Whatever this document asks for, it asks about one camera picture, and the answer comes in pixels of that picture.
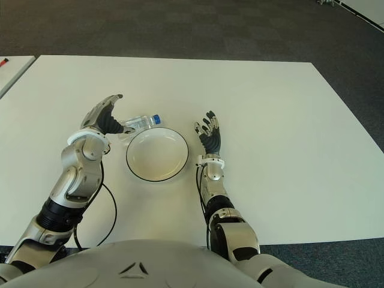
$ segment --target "blue bottle cap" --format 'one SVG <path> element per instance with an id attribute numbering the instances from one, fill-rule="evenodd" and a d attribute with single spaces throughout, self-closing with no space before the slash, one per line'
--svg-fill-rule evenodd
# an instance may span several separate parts
<path id="1" fill-rule="evenodd" d="M 154 115 L 153 118 L 155 119 L 155 123 L 156 123 L 156 124 L 160 124 L 160 122 L 161 122 L 161 121 L 160 121 L 160 117 L 159 117 L 157 114 Z"/>

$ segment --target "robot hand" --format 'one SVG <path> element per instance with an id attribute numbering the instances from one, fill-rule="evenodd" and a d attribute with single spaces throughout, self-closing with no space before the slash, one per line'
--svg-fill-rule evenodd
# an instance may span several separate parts
<path id="1" fill-rule="evenodd" d="M 200 141 L 202 142 L 206 154 L 219 154 L 221 139 L 220 139 L 220 129 L 218 120 L 215 116 L 215 113 L 209 111 L 206 118 L 203 118 L 204 123 L 208 126 L 200 126 L 198 122 L 195 123 L 194 129 L 199 135 Z"/>
<path id="2" fill-rule="evenodd" d="M 121 99 L 122 95 L 112 95 L 99 102 L 88 114 L 85 116 L 81 129 L 89 127 L 97 129 L 103 134 L 117 134 L 123 132 L 123 126 L 111 116 L 114 104 L 117 100 Z"/>

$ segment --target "plastic water bottle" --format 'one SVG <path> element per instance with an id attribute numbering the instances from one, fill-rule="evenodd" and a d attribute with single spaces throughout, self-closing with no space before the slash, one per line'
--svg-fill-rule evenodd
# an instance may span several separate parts
<path id="1" fill-rule="evenodd" d="M 121 121 L 120 124 L 124 127 L 124 132 L 119 134 L 118 137 L 123 144 L 128 145 L 134 136 L 160 123 L 161 120 L 157 114 L 154 116 L 137 116 Z"/>

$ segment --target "plate rim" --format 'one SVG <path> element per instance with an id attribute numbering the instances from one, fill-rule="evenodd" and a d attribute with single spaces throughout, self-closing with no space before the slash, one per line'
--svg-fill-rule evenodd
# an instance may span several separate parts
<path id="1" fill-rule="evenodd" d="M 148 180 L 148 179 L 142 178 L 142 177 L 140 177 L 139 175 L 137 175 L 136 173 L 133 172 L 132 168 L 130 167 L 130 165 L 129 165 L 129 163 L 128 163 L 128 149 L 129 149 L 131 143 L 133 142 L 133 140 L 134 140 L 138 135 L 140 135 L 140 134 L 142 134 L 142 133 L 144 133 L 144 132 L 147 132 L 148 130 L 153 130 L 153 129 L 168 129 L 168 130 L 171 130 L 171 131 L 175 132 L 176 134 L 179 134 L 179 135 L 181 136 L 181 138 L 184 140 L 185 145 L 187 146 L 187 157 L 186 157 L 186 159 L 185 159 L 185 162 L 184 162 L 183 166 L 179 169 L 179 171 L 177 171 L 177 173 L 175 173 L 175 174 L 172 175 L 171 177 L 168 177 L 168 178 L 166 178 L 166 179 L 162 179 L 162 180 Z M 183 135 L 181 135 L 179 132 L 177 132 L 176 130 L 171 129 L 171 128 L 166 128 L 166 127 L 153 127 L 153 128 L 150 128 L 150 129 L 146 129 L 146 130 L 141 131 L 140 133 L 138 133 L 137 135 L 135 135 L 135 136 L 132 138 L 131 142 L 128 144 L 127 150 L 125 151 L 125 162 L 127 163 L 127 166 L 128 166 L 128 168 L 129 168 L 129 170 L 133 173 L 133 175 L 136 176 L 136 177 L 138 177 L 138 178 L 140 178 L 141 180 L 148 181 L 148 182 L 163 182 L 163 181 L 166 181 L 166 180 L 168 180 L 168 179 L 170 179 L 170 178 L 172 178 L 172 177 L 175 177 L 178 173 L 180 173 L 181 170 L 182 170 L 182 169 L 185 167 L 185 165 L 187 164 L 187 161 L 188 161 L 189 156 L 190 156 L 190 149 L 189 149 L 189 147 L 188 147 L 188 143 L 187 143 L 187 141 L 186 141 L 186 139 L 184 138 Z"/>

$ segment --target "black arm joint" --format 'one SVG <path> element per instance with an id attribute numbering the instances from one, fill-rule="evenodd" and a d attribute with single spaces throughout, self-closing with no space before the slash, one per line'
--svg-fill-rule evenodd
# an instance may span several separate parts
<path id="1" fill-rule="evenodd" d="M 205 206 L 205 223 L 209 224 L 209 219 L 211 219 L 212 215 L 219 209 L 223 208 L 234 208 L 228 197 L 224 195 L 217 195 L 211 198 Z"/>
<path id="2" fill-rule="evenodd" d="M 64 207 L 48 198 L 37 215 L 36 221 L 45 229 L 54 232 L 66 232 L 81 222 L 83 213 L 84 208 Z"/>

